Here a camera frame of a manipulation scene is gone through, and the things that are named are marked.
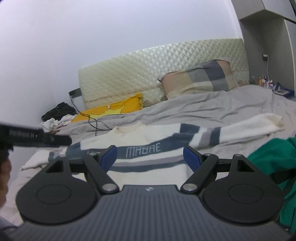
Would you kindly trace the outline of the person's left hand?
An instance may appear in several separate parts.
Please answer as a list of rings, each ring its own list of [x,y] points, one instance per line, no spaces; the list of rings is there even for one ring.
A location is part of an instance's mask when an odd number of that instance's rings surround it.
[[[1,172],[0,172],[0,206],[6,203],[6,195],[9,191],[8,184],[11,177],[11,162],[8,151],[1,151]]]

